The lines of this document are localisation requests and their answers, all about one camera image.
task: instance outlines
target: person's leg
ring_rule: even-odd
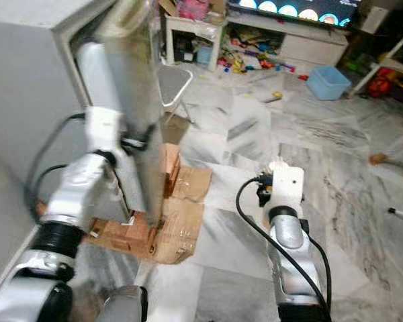
[[[374,154],[371,155],[369,158],[369,162],[372,165],[377,165],[384,163],[388,160],[388,158],[391,158],[394,154],[396,154],[398,151],[403,149],[403,136],[395,141],[391,146],[389,146],[386,150],[379,154]]]

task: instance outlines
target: person's foot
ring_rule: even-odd
[[[385,163],[387,159],[388,157],[383,153],[372,154],[369,157],[369,162],[372,166],[377,166],[378,164]]]

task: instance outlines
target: chair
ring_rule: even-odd
[[[166,120],[166,124],[174,116],[177,108],[182,105],[185,110],[188,121],[194,123],[192,120],[187,105],[182,99],[182,95],[186,88],[193,80],[193,73],[189,70],[183,70],[174,66],[162,65],[159,69],[159,84],[161,102],[164,108],[172,107],[171,114]]]
[[[403,38],[398,42],[398,44],[386,55],[386,57],[379,63],[376,64],[369,74],[367,74],[363,80],[358,83],[356,87],[352,89],[352,91],[348,94],[349,98],[352,98],[355,93],[357,93],[361,88],[363,88],[364,85],[366,85],[373,76],[378,72],[378,70],[382,67],[390,68],[393,70],[397,70],[398,72],[401,72],[403,74],[403,64],[401,62],[398,62],[397,60],[394,60],[394,54],[397,53],[401,47],[403,47]]]

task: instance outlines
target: black wire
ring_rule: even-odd
[[[330,270],[330,264],[328,263],[328,258],[327,255],[325,254],[325,251],[322,249],[321,245],[318,244],[315,240],[312,239],[312,237],[309,237],[310,242],[318,248],[318,251],[320,252],[322,256],[322,260],[324,261],[324,266],[325,266],[325,272],[327,276],[327,307],[328,311],[331,312],[331,270]]]
[[[285,257],[295,268],[296,270],[304,277],[304,279],[306,280],[306,282],[308,282],[308,284],[310,285],[310,287],[312,287],[312,289],[314,290],[316,297],[321,305],[321,307],[323,308],[327,321],[331,322],[331,316],[330,316],[330,311],[328,310],[327,304],[325,302],[324,297],[322,296],[321,291],[319,290],[319,288],[317,287],[317,285],[314,283],[314,281],[310,278],[310,276],[304,271],[304,269],[276,242],[274,241],[265,231],[263,231],[256,223],[253,223],[249,217],[247,215],[245,215],[242,211],[242,209],[240,208],[240,195],[243,192],[243,189],[246,188],[246,186],[248,184],[250,184],[251,182],[257,182],[259,180],[258,177],[256,178],[252,178],[248,181],[246,181],[241,188],[239,189],[239,191],[237,192],[236,195],[236,208],[237,211],[239,213],[239,215],[243,218],[243,220],[245,220],[253,229],[255,229],[260,235],[262,235],[274,248],[276,248],[278,250],[279,253],[281,253],[283,255],[283,257]]]
[[[42,161],[42,158],[46,151],[48,151],[48,148],[51,146],[51,144],[54,142],[58,134],[64,129],[64,127],[67,125],[67,123],[73,119],[84,119],[85,118],[85,113],[78,113],[71,115],[67,117],[66,119],[62,120],[57,127],[54,129],[54,131],[49,135],[49,137],[46,139],[46,141],[43,143],[42,147],[40,150],[36,153],[36,155],[33,158],[32,164],[30,166],[30,169],[28,171],[28,175],[26,178],[26,183],[24,185],[24,203],[26,204],[26,207],[28,211],[30,212],[30,215],[32,216],[32,219],[36,222],[39,223],[39,216],[36,212],[35,209],[32,209],[32,204],[34,202],[34,199],[37,199],[37,196],[33,194],[32,192],[32,183],[34,179],[34,175],[36,174],[36,171],[39,167],[39,164]]]
[[[42,172],[40,174],[40,176],[38,177],[37,181],[34,183],[34,186],[33,186],[32,200],[31,200],[31,204],[30,204],[30,209],[32,211],[36,211],[36,206],[38,203],[37,197],[39,195],[40,187],[42,186],[42,182],[43,182],[45,176],[49,172],[52,172],[52,171],[58,170],[58,169],[63,169],[66,166],[67,166],[67,164],[58,164],[56,166],[50,166],[49,168],[47,168],[44,172]]]

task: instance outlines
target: television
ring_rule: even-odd
[[[228,0],[233,8],[346,28],[361,0]]]

